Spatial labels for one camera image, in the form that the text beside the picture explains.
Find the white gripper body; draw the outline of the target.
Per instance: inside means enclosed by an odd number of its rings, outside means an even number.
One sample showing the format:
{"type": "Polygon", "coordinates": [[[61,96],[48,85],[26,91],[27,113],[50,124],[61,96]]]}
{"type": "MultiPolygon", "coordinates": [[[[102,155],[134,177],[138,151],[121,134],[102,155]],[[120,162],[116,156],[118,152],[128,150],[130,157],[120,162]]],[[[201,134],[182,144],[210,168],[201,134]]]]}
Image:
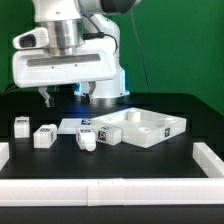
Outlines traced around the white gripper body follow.
{"type": "Polygon", "coordinates": [[[13,56],[13,78],[20,88],[64,85],[113,79],[113,53],[80,47],[74,56],[50,57],[44,49],[18,51],[13,56]]]}

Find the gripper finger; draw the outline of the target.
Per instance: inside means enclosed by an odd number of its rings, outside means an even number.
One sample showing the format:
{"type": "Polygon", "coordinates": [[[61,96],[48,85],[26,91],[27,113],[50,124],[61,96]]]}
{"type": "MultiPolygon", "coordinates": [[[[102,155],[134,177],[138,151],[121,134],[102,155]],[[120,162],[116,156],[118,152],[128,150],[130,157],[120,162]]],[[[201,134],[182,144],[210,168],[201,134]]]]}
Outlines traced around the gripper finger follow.
{"type": "Polygon", "coordinates": [[[85,94],[85,98],[87,102],[91,102],[92,94],[94,93],[96,88],[96,82],[95,81],[88,82],[88,85],[89,85],[89,91],[85,94]]]}
{"type": "Polygon", "coordinates": [[[38,91],[41,94],[41,96],[44,98],[46,106],[51,107],[51,96],[47,92],[47,87],[46,86],[38,87],[38,91]]]}

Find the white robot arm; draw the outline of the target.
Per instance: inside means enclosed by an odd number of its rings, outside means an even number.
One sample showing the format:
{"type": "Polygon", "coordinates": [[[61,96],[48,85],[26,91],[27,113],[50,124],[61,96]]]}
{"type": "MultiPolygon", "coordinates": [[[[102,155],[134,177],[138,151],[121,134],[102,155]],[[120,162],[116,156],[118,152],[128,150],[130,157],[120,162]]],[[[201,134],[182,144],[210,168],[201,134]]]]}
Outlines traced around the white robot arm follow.
{"type": "Polygon", "coordinates": [[[76,84],[76,98],[111,105],[129,92],[119,63],[120,29],[106,16],[141,0],[32,0],[36,28],[13,39],[12,68],[20,88],[76,84]]]}

